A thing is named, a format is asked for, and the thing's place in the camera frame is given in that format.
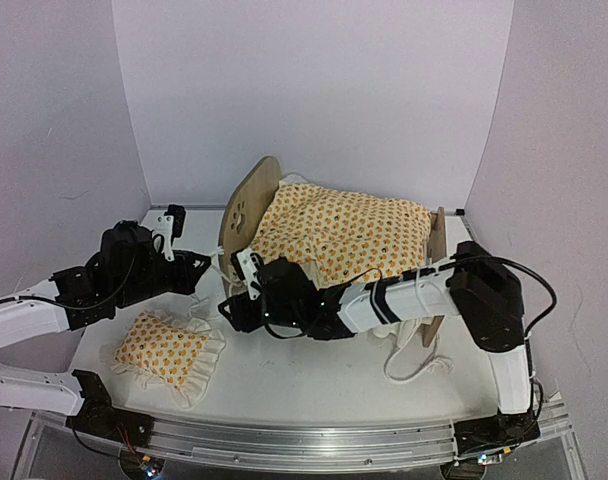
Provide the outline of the wooden striped pet bed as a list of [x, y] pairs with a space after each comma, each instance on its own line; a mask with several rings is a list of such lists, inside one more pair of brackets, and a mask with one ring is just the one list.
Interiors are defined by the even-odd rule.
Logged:
[[246, 248], [265, 262], [299, 264], [318, 288], [351, 277], [366, 282], [444, 258], [445, 211], [285, 177], [279, 160], [265, 156], [230, 197], [218, 245], [224, 285], [233, 291], [244, 283], [231, 255]]

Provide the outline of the duck print mattress cushion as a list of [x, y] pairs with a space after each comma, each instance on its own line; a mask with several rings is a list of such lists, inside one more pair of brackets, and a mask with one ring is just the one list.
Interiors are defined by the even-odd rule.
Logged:
[[437, 218], [408, 200], [282, 181], [249, 233], [221, 243], [233, 292], [218, 311], [244, 333], [284, 327], [322, 341], [393, 333], [397, 355], [430, 315], [388, 313], [369, 304], [371, 290], [443, 259], [431, 249]]

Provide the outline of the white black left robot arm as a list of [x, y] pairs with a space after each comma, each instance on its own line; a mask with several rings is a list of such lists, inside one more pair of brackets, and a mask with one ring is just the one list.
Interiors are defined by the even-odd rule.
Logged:
[[[1, 298], [0, 349], [113, 319], [120, 309], [166, 293], [193, 294], [211, 259], [174, 249], [183, 225], [172, 213], [159, 216], [153, 229], [121, 221], [102, 234], [86, 264]], [[148, 446], [154, 425], [147, 414], [114, 406], [99, 375], [80, 369], [47, 373], [0, 363], [0, 407], [63, 414], [76, 433], [133, 447]]]

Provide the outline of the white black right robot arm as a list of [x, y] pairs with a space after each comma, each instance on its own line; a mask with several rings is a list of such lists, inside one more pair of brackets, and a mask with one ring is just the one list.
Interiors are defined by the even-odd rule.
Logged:
[[246, 286], [218, 306], [237, 332], [263, 329], [282, 340], [282, 329], [320, 341], [362, 333], [412, 338], [426, 319], [459, 317], [486, 353], [497, 393], [496, 412], [454, 425], [456, 456], [484, 460], [540, 435], [544, 391], [530, 352], [534, 327], [557, 306], [550, 283], [532, 269], [497, 257], [474, 241], [453, 256], [385, 277], [374, 268], [368, 283], [355, 276], [317, 288], [303, 268], [284, 257], [269, 263], [250, 249], [234, 254]]

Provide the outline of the duck print small pillow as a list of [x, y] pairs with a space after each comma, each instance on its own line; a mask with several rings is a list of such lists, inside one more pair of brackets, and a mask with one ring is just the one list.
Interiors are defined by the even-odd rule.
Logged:
[[206, 395], [225, 347], [223, 333], [204, 319], [144, 310], [123, 336], [100, 348], [99, 359], [115, 374], [132, 375], [143, 390], [166, 387], [188, 410]]

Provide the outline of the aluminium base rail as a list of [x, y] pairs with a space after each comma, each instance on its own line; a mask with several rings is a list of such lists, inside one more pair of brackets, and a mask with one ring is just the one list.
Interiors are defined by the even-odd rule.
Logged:
[[[119, 407], [154, 418], [147, 452], [167, 460], [224, 469], [295, 474], [358, 474], [413, 471], [483, 456], [460, 446], [456, 420], [495, 412], [490, 380], [429, 375], [394, 386], [374, 377], [322, 382], [281, 382], [269, 375], [212, 386], [195, 408], [182, 410], [165, 387], [120, 387]], [[117, 460], [93, 454], [73, 438], [56, 414], [33, 414], [11, 479], [110, 478]], [[540, 437], [503, 460], [486, 448], [483, 479], [588, 479], [570, 417], [560, 393], [543, 401]]]

